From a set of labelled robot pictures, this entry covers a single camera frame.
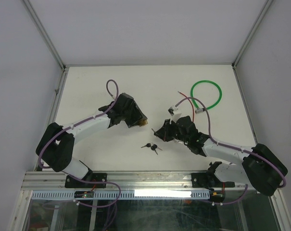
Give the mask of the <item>brass padlock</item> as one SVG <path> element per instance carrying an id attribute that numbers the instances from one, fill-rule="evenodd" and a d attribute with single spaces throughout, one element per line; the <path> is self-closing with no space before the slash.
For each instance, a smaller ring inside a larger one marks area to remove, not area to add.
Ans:
<path id="1" fill-rule="evenodd" d="M 148 124 L 148 121 L 147 120 L 140 120 L 139 123 L 138 123 L 138 126 L 139 127 L 142 127 L 142 126 L 145 126 Z"/>

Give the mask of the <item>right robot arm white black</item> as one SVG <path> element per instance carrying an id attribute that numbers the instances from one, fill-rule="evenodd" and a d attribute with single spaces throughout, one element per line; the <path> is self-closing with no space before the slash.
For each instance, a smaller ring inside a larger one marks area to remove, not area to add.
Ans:
<path id="1" fill-rule="evenodd" d="M 164 142 L 178 140 L 194 154 L 217 158 L 210 165 L 204 187 L 218 186 L 222 182 L 251 185 L 265 196 L 286 185 L 287 168 L 264 144 L 243 147 L 214 140 L 196 128 L 189 116 L 177 121 L 167 119 L 154 135 Z"/>

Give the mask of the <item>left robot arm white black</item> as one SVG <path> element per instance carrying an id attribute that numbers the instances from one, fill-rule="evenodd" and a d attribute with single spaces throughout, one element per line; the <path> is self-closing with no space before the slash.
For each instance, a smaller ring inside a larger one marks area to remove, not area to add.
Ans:
<path id="1" fill-rule="evenodd" d="M 74 145 L 122 121 L 128 128 L 147 123 L 147 117 L 134 98 L 126 93 L 121 93 L 109 105 L 100 107 L 94 115 L 67 127 L 56 122 L 49 124 L 36 148 L 36 154 L 53 171 L 71 175 L 80 186 L 87 187 L 92 182 L 92 170 L 73 157 Z"/>

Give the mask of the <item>black head key right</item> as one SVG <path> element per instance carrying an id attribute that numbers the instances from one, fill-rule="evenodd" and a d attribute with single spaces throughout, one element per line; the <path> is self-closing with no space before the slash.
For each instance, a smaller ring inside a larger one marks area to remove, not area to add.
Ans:
<path id="1" fill-rule="evenodd" d="M 158 150 L 158 151 L 162 151 L 162 149 L 159 148 L 156 144 L 153 144 L 153 145 L 151 146 L 151 150 L 154 151 L 157 155 L 158 155 L 157 150 Z"/>

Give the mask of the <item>black head key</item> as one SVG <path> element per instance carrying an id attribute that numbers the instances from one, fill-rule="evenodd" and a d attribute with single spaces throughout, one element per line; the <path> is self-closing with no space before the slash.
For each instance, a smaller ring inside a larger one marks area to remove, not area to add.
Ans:
<path id="1" fill-rule="evenodd" d="M 153 144 L 153 145 L 151 146 L 151 150 L 154 151 L 157 155 L 158 155 L 157 150 L 158 150 L 158 151 L 162 151 L 162 149 L 159 148 L 156 144 Z"/>
<path id="2" fill-rule="evenodd" d="M 143 145 L 143 146 L 141 146 L 141 148 L 144 148 L 144 147 L 151 147 L 151 143 L 147 143 L 146 145 Z"/>

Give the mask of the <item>black head key left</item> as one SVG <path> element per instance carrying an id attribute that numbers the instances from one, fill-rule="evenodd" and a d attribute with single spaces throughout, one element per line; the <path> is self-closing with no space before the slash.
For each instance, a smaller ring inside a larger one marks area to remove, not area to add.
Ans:
<path id="1" fill-rule="evenodd" d="M 151 147 L 151 143 L 147 143 L 146 145 L 143 145 L 143 146 L 141 146 L 141 148 L 144 148 L 144 147 Z"/>

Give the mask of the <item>aluminium mounting rail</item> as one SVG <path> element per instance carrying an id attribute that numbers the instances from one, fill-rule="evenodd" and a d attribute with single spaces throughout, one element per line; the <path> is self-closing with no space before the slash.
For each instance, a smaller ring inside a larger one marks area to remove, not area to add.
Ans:
<path id="1" fill-rule="evenodd" d="M 203 171 L 94 171 L 101 181 L 113 182 L 122 190 L 166 189 L 205 190 L 194 176 Z M 70 182 L 65 173 L 54 171 L 28 171 L 25 173 L 22 190 L 66 190 Z"/>

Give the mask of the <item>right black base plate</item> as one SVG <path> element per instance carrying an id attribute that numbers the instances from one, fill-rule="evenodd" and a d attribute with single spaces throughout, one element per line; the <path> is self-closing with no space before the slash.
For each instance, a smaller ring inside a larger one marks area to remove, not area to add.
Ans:
<path id="1" fill-rule="evenodd" d="M 222 182 L 215 175 L 206 172 L 191 173 L 191 183 L 193 188 L 234 188 L 235 183 L 231 181 Z"/>

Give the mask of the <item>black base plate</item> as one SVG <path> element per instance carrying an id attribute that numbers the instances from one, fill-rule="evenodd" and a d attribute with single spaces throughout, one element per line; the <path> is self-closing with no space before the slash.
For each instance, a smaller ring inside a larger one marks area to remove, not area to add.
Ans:
<path id="1" fill-rule="evenodd" d="M 66 177 L 65 188 L 85 189 L 85 188 L 106 188 L 107 173 L 88 173 L 83 179 L 76 180 L 71 176 Z"/>
<path id="2" fill-rule="evenodd" d="M 193 188 L 234 188 L 235 183 L 231 181 L 222 182 L 215 175 L 206 172 L 191 173 L 191 183 Z"/>

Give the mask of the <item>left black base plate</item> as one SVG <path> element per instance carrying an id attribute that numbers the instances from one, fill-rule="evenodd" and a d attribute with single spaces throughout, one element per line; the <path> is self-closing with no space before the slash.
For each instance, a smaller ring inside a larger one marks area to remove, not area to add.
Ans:
<path id="1" fill-rule="evenodd" d="M 106 188 L 107 173 L 88 173 L 83 179 L 76 180 L 71 176 L 66 177 L 65 188 L 85 189 L 85 188 Z"/>

